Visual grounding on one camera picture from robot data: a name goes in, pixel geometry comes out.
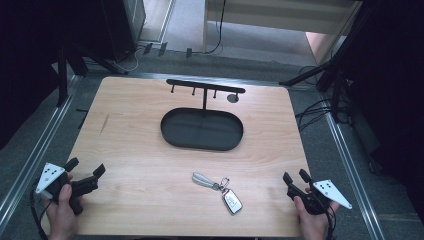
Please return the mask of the white furniture panel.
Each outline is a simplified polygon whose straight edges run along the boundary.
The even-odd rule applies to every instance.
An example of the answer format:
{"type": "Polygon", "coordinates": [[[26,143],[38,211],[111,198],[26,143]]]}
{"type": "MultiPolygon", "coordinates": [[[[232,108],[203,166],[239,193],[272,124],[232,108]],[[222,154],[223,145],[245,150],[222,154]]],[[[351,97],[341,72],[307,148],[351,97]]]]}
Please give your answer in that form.
{"type": "Polygon", "coordinates": [[[305,32],[318,64],[349,34],[362,5],[361,0],[204,0],[203,50],[207,22],[219,20],[213,12],[223,1],[226,22],[305,32]]]}

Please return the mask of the black curtain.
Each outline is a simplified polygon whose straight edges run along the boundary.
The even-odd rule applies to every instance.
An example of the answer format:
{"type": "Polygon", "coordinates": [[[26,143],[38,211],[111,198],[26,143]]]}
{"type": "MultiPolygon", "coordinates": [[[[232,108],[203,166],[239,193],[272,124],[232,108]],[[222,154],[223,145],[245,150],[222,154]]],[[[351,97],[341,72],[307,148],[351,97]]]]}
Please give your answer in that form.
{"type": "Polygon", "coordinates": [[[371,157],[406,188],[424,223],[424,0],[363,0],[343,60],[348,90],[377,138],[371,157]]]}
{"type": "Polygon", "coordinates": [[[59,85],[52,64],[78,48],[95,0],[0,0],[0,150],[59,85]]]}

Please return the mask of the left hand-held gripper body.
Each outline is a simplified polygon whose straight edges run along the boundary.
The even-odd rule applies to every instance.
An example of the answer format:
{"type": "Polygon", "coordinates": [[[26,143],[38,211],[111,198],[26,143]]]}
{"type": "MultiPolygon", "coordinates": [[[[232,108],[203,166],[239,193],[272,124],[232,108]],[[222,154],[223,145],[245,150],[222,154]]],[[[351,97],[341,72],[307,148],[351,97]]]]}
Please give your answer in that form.
{"type": "Polygon", "coordinates": [[[46,163],[35,192],[57,203],[62,186],[64,184],[70,184],[72,187],[72,195],[69,200],[69,205],[74,214],[79,215],[83,212],[83,207],[79,202],[79,198],[96,190],[98,188],[99,179],[92,175],[82,180],[70,181],[68,173],[69,172],[65,171],[64,166],[61,167],[52,163],[46,163]]]}

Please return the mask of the black key rack with tray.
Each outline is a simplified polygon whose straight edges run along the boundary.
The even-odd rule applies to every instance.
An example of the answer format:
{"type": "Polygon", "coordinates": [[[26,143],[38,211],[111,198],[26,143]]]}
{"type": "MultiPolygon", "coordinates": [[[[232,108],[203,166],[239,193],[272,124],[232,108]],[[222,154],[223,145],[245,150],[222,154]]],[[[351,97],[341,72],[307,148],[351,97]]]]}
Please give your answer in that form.
{"type": "Polygon", "coordinates": [[[190,87],[195,95],[197,89],[203,90],[201,108],[179,107],[168,111],[162,118],[160,129],[163,139],[175,147],[229,151],[237,147],[244,135],[242,121],[234,114],[226,111],[207,108],[208,91],[227,92],[227,100],[239,101],[239,95],[246,90],[239,87],[216,84],[167,79],[171,92],[176,86],[190,87]]]}

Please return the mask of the person's right hand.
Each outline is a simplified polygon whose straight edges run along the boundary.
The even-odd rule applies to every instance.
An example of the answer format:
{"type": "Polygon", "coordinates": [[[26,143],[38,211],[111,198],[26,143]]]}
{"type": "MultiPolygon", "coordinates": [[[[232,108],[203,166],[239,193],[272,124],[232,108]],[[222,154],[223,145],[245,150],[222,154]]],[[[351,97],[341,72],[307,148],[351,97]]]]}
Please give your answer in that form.
{"type": "Polygon", "coordinates": [[[330,214],[311,215],[307,212],[302,199],[294,197],[302,240],[326,240],[330,227],[330,214]]]}

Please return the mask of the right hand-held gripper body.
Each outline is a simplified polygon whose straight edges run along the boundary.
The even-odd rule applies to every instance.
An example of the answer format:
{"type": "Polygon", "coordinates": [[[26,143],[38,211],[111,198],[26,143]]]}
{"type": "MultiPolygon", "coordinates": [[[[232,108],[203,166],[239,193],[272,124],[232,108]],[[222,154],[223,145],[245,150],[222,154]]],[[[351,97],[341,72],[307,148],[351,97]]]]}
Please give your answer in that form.
{"type": "Polygon", "coordinates": [[[310,184],[310,192],[306,193],[293,184],[292,180],[286,181],[287,195],[294,199],[295,196],[301,198],[306,211],[311,215],[324,214],[330,207],[330,202],[336,202],[341,206],[351,209],[352,204],[338,190],[331,180],[322,180],[310,184]]]}

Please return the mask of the car key with grey strap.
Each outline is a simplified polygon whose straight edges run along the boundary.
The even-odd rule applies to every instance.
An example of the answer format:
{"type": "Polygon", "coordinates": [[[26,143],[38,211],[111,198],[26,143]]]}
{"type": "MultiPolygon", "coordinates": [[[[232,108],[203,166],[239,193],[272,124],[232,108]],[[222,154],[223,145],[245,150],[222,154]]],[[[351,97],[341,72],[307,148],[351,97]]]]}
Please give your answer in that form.
{"type": "Polygon", "coordinates": [[[192,174],[192,181],[200,186],[220,191],[222,193],[223,202],[232,215],[235,215],[243,208],[243,204],[238,196],[233,190],[228,188],[230,182],[229,178],[224,177],[220,183],[217,183],[198,172],[194,172],[192,174]]]}

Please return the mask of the black metal stand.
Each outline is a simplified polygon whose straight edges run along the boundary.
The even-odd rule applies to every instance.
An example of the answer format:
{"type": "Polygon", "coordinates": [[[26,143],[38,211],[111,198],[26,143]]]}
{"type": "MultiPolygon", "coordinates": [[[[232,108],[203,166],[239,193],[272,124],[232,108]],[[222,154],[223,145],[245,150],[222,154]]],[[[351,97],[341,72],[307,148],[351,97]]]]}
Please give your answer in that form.
{"type": "Polygon", "coordinates": [[[64,41],[58,49],[58,90],[59,97],[57,107],[62,107],[69,97],[68,94],[68,78],[67,78],[67,65],[70,65],[72,70],[80,75],[85,76],[88,72],[88,68],[84,62],[83,57],[86,56],[91,60],[94,60],[100,66],[109,70],[114,74],[127,74],[125,70],[119,70],[105,59],[101,58],[95,52],[88,50],[87,48],[69,41],[64,41]]]}
{"type": "Polygon", "coordinates": [[[344,78],[343,61],[347,59],[347,53],[354,45],[356,38],[360,35],[362,28],[366,25],[366,22],[375,9],[375,4],[378,2],[378,0],[359,1],[361,2],[361,6],[359,7],[359,11],[355,14],[351,30],[335,55],[323,64],[314,67],[312,70],[300,74],[291,80],[280,82],[281,86],[294,86],[321,73],[321,77],[316,83],[316,89],[323,93],[327,91],[330,86],[333,86],[329,113],[336,122],[340,121],[338,117],[338,105],[344,78]]]}

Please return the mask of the aluminium floor rail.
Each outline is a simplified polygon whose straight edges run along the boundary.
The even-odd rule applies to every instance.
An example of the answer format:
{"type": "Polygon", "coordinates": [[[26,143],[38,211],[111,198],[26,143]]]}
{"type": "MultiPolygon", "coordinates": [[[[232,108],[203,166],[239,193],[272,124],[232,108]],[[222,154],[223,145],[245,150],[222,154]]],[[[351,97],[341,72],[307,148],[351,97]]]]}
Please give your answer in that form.
{"type": "MultiPolygon", "coordinates": [[[[228,86],[235,86],[235,85],[257,85],[257,86],[280,86],[284,87],[282,85],[279,85],[278,81],[271,81],[271,80],[251,80],[251,79],[239,79],[239,78],[224,78],[224,77],[209,77],[209,76],[190,76],[190,75],[175,75],[175,74],[159,74],[159,73],[139,73],[139,74],[123,74],[123,75],[110,75],[106,76],[105,74],[100,74],[101,72],[94,72],[95,74],[93,76],[100,76],[101,79],[106,77],[117,77],[117,78],[133,78],[133,79],[154,79],[154,80],[167,80],[167,79],[173,79],[173,80],[181,80],[181,81],[190,81],[190,82],[201,82],[201,83],[208,83],[208,84],[221,84],[221,85],[228,85],[228,86]]],[[[308,78],[305,81],[302,81],[298,84],[295,84],[293,86],[285,87],[288,89],[297,89],[297,90],[305,90],[309,91],[308,89],[312,89],[313,86],[317,83],[318,79],[315,77],[308,78]]]]}
{"type": "Polygon", "coordinates": [[[39,167],[83,76],[68,81],[68,96],[56,106],[58,91],[42,102],[10,142],[0,150],[0,236],[10,222],[39,167]]]}
{"type": "Polygon", "coordinates": [[[364,188],[340,125],[335,122],[330,113],[328,113],[326,119],[370,238],[371,240],[386,240],[382,226],[364,188]]]}

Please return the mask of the person's left hand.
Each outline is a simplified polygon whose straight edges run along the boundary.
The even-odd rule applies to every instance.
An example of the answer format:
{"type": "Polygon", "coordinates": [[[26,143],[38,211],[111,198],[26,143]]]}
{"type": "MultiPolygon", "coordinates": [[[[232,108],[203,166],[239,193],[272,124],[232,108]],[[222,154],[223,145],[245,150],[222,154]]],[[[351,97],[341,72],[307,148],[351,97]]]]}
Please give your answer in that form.
{"type": "Polygon", "coordinates": [[[49,199],[42,198],[50,224],[48,240],[74,240],[77,235],[78,218],[69,205],[71,195],[71,185],[64,184],[60,190],[57,203],[51,203],[49,199]]]}

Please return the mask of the dark cabinet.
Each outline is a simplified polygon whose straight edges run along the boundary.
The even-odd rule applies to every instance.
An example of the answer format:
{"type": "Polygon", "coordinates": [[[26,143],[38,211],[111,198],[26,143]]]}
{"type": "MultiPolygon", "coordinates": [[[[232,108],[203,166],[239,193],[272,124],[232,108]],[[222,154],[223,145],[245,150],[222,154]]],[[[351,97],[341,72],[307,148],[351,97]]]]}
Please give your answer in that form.
{"type": "Polygon", "coordinates": [[[146,12],[143,0],[101,0],[106,23],[106,56],[120,61],[138,45],[146,12]]]}

